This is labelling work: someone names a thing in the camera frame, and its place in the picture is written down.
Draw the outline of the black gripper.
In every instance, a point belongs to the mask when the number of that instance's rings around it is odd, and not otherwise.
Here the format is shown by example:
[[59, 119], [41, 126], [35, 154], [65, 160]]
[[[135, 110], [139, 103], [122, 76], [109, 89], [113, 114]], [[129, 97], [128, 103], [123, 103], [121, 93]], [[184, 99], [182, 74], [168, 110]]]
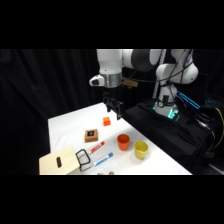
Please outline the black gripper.
[[107, 107], [107, 112], [117, 111], [117, 120], [122, 118], [121, 88], [105, 88], [103, 91], [103, 103]]

